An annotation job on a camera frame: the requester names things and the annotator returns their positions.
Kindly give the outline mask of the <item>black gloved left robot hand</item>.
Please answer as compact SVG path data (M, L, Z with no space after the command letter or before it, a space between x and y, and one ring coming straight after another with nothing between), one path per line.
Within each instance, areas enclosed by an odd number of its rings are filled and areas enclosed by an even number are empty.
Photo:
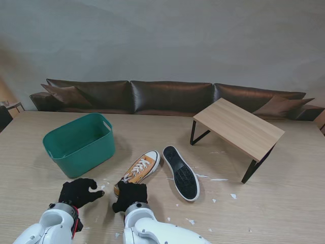
M58 202L79 209L104 196L105 192L102 190L96 192L89 191L89 189L96 190L97 188L96 181L91 178L79 178L71 182L65 182L62 185Z

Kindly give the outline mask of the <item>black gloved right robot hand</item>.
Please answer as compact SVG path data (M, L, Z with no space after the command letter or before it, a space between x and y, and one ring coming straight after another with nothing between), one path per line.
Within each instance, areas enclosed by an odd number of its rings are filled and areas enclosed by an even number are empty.
M112 204L112 209L115 213L126 212L132 204L137 202L148 203L146 184L125 183L120 181L117 185L119 188L118 199Z

